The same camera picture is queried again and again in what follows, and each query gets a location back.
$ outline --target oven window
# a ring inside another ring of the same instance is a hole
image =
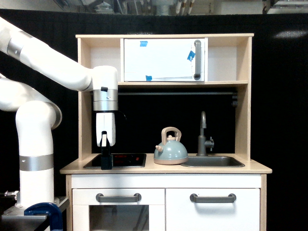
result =
[[[91,205],[91,231],[148,231],[148,205]]]

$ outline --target microwave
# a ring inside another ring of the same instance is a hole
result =
[[[207,38],[124,39],[124,81],[207,81]]]

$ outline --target microwave handle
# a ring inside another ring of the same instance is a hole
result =
[[[133,196],[104,196],[102,193],[96,195],[96,200],[100,203],[133,203],[141,200],[139,193]]]
[[[195,74],[193,75],[193,78],[195,80],[199,80],[201,77],[201,41],[196,40],[194,42],[194,46],[196,47],[196,64],[195,64]]]

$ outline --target cabinet handle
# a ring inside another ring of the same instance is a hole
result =
[[[194,46],[196,47],[196,64],[195,64],[195,74],[193,75],[193,78],[195,80],[200,79],[201,77],[201,41],[196,40],[194,42]]]
[[[231,193],[228,196],[210,196],[210,197],[200,197],[196,194],[190,196],[191,202],[195,203],[233,203],[236,200],[235,194]]]
[[[136,193],[133,196],[104,196],[102,193],[99,193],[96,195],[96,200],[105,203],[132,203],[140,201],[141,195]]]

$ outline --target faucet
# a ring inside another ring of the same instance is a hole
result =
[[[200,136],[198,136],[198,153],[197,156],[207,156],[206,149],[210,148],[211,151],[214,148],[214,140],[210,137],[210,140],[206,140],[204,136],[204,129],[206,128],[206,116],[205,112],[201,113],[200,120]]]

